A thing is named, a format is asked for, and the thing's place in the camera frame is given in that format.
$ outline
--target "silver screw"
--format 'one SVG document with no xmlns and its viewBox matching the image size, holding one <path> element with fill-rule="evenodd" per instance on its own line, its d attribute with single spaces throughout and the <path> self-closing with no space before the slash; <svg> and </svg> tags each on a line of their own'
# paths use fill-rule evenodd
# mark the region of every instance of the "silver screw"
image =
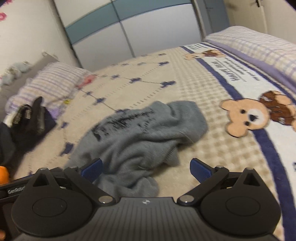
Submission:
<svg viewBox="0 0 296 241">
<path fill-rule="evenodd" d="M 112 201 L 113 201 L 113 198 L 111 196 L 101 196 L 99 198 L 99 202 L 101 202 L 101 203 L 109 203 Z"/>
<path fill-rule="evenodd" d="M 180 197 L 180 201 L 184 203 L 189 203 L 194 201 L 194 197 L 191 195 L 183 195 Z"/>
</svg>

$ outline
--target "bear nose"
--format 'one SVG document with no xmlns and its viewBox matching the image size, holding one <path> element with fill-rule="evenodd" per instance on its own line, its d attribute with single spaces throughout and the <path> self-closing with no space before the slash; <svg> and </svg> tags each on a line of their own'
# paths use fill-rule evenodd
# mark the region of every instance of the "bear nose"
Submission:
<svg viewBox="0 0 296 241">
<path fill-rule="evenodd" d="M 258 117 L 255 115 L 249 115 L 249 119 L 250 119 L 250 121 L 254 121 L 254 120 L 258 119 Z"/>
</svg>

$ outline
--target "bedspread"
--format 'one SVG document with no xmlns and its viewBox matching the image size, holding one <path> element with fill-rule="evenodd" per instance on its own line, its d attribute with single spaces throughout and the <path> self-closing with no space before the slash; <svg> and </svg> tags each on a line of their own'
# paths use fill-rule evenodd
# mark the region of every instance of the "bedspread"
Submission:
<svg viewBox="0 0 296 241">
<path fill-rule="evenodd" d="M 275 235 L 295 240 L 296 100 L 287 87 L 209 43 L 163 50 L 95 74 L 92 83 L 66 102 L 57 127 L 25 156 L 16 178 L 40 167 L 64 166 L 81 137 L 106 116 L 156 100 L 190 100 L 205 116 L 208 132 L 179 150 L 179 166 L 159 167 L 153 175 L 159 196 L 176 199 L 198 184 L 189 172 L 194 157 L 233 172 L 253 167 L 281 205 Z"/>
</svg>

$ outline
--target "white wardrobe panel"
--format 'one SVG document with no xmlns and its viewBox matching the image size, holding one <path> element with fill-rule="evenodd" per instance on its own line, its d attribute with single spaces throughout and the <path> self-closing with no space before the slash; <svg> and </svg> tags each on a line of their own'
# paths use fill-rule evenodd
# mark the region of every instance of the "white wardrobe panel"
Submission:
<svg viewBox="0 0 296 241">
<path fill-rule="evenodd" d="M 143 13 L 122 24 L 136 56 L 201 42 L 191 4 Z"/>
<path fill-rule="evenodd" d="M 84 69 L 96 71 L 110 64 L 132 58 L 126 38 L 119 23 L 73 44 Z"/>
<path fill-rule="evenodd" d="M 65 27 L 111 0 L 54 0 Z"/>
</svg>

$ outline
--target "teal stripe on wardrobe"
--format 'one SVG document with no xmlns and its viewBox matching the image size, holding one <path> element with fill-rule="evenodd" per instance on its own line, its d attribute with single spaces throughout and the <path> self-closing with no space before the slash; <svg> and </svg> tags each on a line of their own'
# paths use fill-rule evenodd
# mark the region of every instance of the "teal stripe on wardrobe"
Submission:
<svg viewBox="0 0 296 241">
<path fill-rule="evenodd" d="M 111 3 L 98 8 L 66 27 L 71 44 L 90 34 L 118 22 L 118 17 Z"/>
<path fill-rule="evenodd" d="M 190 0 L 115 0 L 113 4 L 119 19 L 123 20 L 151 10 L 191 3 Z"/>
</svg>

